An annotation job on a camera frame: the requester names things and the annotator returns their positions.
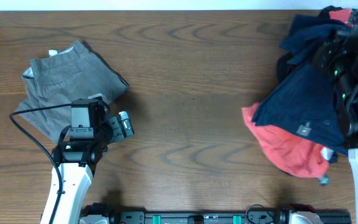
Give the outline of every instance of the clothing pile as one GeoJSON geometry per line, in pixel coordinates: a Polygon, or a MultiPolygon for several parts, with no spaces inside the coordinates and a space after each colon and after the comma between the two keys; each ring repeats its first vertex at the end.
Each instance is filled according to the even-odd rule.
{"type": "MultiPolygon", "coordinates": [[[[50,57],[30,61],[22,75],[27,98],[16,111],[71,103],[102,94],[110,104],[128,88],[128,83],[76,40],[66,50],[50,50],[50,57]]],[[[54,143],[71,124],[69,106],[20,114],[54,143]]]]}
{"type": "Polygon", "coordinates": [[[337,123],[334,80],[314,68],[313,55],[337,31],[350,29],[335,20],[343,19],[343,13],[329,13],[340,10],[295,17],[280,46],[288,53],[277,62],[279,86],[261,104],[242,109],[247,127],[273,164],[297,177],[319,178],[322,184],[336,153],[347,152],[337,123]]]}

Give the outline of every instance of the wood grain surface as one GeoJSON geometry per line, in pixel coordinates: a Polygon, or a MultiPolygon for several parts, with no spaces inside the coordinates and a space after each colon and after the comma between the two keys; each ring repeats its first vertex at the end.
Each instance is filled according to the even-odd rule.
{"type": "Polygon", "coordinates": [[[326,187],[287,176],[266,159],[242,120],[242,106],[277,86],[278,45],[299,13],[316,14],[0,12],[0,223],[38,223],[50,188],[47,157],[8,118],[26,97],[21,74],[30,59],[76,39],[130,83],[112,107],[128,111],[135,129],[133,138],[110,145],[84,205],[226,211],[308,203],[348,209],[355,220],[345,157],[330,167],[326,187]]]}

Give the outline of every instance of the gray cloth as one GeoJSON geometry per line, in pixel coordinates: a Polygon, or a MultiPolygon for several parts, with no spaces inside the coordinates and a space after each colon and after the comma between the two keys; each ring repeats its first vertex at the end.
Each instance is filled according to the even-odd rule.
{"type": "MultiPolygon", "coordinates": [[[[28,98],[16,111],[71,103],[98,93],[110,104],[128,88],[123,79],[79,40],[59,54],[31,60],[30,64],[31,68],[22,76],[28,98]]],[[[71,124],[69,106],[20,115],[54,143],[62,129],[71,124]]]]}

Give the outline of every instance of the white backdrop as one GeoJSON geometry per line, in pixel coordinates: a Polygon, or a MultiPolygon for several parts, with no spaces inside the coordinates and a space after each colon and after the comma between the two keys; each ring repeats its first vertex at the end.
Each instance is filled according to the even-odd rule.
{"type": "Polygon", "coordinates": [[[34,10],[241,10],[358,8],[358,0],[0,0],[0,11],[34,10]]]}

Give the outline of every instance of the dark blue garment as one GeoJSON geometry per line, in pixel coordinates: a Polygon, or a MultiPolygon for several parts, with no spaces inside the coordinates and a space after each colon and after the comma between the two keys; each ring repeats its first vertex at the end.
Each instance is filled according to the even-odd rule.
{"type": "Polygon", "coordinates": [[[311,56],[336,30],[348,28],[318,24],[316,21],[329,20],[317,17],[309,17],[312,22],[307,17],[297,18],[301,22],[295,19],[290,35],[281,45],[293,55],[290,63],[297,66],[260,104],[252,120],[257,126],[272,124],[346,154],[344,137],[337,125],[332,80],[313,67],[311,56]]]}

